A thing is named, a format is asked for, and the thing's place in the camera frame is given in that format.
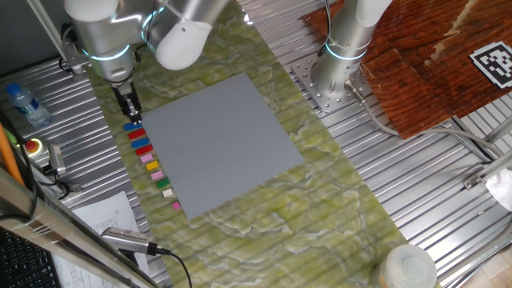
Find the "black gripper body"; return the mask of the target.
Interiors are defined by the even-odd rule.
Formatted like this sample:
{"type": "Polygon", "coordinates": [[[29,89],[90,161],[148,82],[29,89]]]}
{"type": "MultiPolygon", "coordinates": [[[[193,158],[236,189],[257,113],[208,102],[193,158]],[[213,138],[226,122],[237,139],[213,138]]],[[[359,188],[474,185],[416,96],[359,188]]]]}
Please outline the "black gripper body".
{"type": "Polygon", "coordinates": [[[130,96],[137,96],[134,84],[132,82],[125,82],[124,84],[113,84],[111,86],[115,98],[121,111],[123,112],[123,100],[128,99],[130,96]]]}

